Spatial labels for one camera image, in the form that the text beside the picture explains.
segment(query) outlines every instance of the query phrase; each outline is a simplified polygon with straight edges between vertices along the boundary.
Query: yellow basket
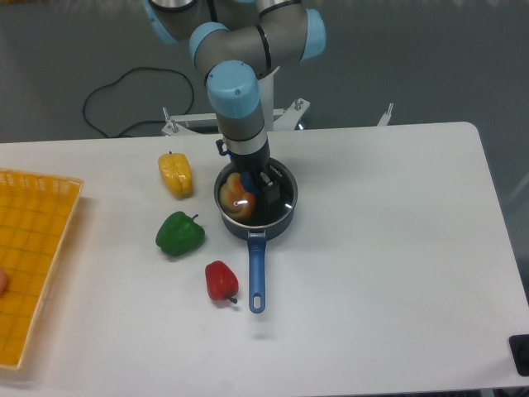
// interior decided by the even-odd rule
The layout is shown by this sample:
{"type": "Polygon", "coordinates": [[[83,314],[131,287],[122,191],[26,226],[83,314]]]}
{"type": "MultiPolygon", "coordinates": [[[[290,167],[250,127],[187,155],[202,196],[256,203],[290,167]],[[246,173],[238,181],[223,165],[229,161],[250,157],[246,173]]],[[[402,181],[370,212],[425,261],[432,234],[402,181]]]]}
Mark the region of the yellow basket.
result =
{"type": "Polygon", "coordinates": [[[21,367],[83,181],[0,169],[0,367],[21,367]]]}

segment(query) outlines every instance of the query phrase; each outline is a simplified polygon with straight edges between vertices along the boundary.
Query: pot rim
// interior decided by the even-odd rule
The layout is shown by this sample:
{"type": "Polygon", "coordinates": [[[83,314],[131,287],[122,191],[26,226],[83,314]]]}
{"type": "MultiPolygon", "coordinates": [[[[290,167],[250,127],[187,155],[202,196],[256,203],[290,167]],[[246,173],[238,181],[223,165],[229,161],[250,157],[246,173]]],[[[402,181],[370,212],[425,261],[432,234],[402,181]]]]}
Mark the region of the pot rim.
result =
{"type": "Polygon", "coordinates": [[[284,173],[287,176],[288,180],[292,184],[293,196],[292,196],[292,203],[290,204],[292,207],[280,219],[272,223],[268,223],[266,225],[258,225],[258,226],[245,225],[244,223],[240,223],[240,222],[237,222],[231,219],[222,209],[221,204],[219,202],[218,192],[220,191],[220,188],[221,188],[220,184],[221,184],[221,181],[224,179],[224,176],[228,173],[229,170],[235,170],[235,167],[232,163],[226,165],[221,170],[221,172],[217,176],[217,179],[215,180],[215,185],[213,187],[214,188],[213,197],[215,198],[215,204],[217,205],[218,209],[221,211],[221,215],[229,223],[233,224],[234,226],[241,227],[248,232],[259,232],[259,231],[263,231],[266,229],[270,229],[274,227],[275,225],[280,224],[292,214],[292,211],[296,207],[296,202],[298,201],[298,183],[296,182],[296,179],[294,178],[294,175],[292,174],[292,172],[290,172],[290,170],[287,167],[285,167],[283,163],[281,163],[280,161],[277,161],[276,159],[270,158],[269,163],[273,165],[275,168],[278,168],[281,173],[284,173]]]}

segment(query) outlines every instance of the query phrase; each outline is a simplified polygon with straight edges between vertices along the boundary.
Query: blue pot handle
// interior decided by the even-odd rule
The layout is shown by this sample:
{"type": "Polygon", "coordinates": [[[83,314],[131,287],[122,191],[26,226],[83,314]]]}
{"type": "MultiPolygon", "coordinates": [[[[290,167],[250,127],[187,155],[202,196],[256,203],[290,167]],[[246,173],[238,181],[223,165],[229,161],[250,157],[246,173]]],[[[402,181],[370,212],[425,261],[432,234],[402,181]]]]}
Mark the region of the blue pot handle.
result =
{"type": "Polygon", "coordinates": [[[248,233],[250,311],[252,313],[263,313],[265,310],[265,249],[265,232],[248,233]]]}

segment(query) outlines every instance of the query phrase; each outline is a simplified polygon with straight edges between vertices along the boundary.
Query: yellow bell pepper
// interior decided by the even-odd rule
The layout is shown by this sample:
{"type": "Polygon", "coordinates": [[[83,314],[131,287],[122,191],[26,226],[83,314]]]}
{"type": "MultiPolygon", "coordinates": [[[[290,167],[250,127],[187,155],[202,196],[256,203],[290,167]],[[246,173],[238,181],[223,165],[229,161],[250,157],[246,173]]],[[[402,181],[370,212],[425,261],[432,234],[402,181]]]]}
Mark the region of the yellow bell pepper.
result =
{"type": "Polygon", "coordinates": [[[182,153],[165,153],[158,159],[158,169],[167,189],[177,199],[193,193],[193,178],[187,157],[182,153]]]}

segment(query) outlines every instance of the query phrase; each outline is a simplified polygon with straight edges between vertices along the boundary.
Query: saucepan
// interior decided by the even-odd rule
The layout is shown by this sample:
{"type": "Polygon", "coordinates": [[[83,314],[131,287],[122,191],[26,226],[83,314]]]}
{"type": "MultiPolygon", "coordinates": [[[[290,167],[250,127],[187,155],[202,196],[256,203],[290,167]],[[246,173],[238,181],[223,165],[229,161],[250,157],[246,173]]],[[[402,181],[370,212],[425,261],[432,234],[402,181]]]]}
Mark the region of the saucepan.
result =
{"type": "Polygon", "coordinates": [[[275,159],[269,160],[268,175],[279,183],[280,199],[273,210],[260,206],[259,199],[255,213],[245,223],[230,218],[219,201],[221,187],[228,176],[235,172],[233,164],[224,167],[215,181],[215,202],[221,211],[222,221],[236,237],[248,242],[250,265],[250,310],[263,313],[265,310],[265,249],[266,242],[280,235],[292,221],[294,207],[298,201],[298,185],[292,173],[275,159]]]}

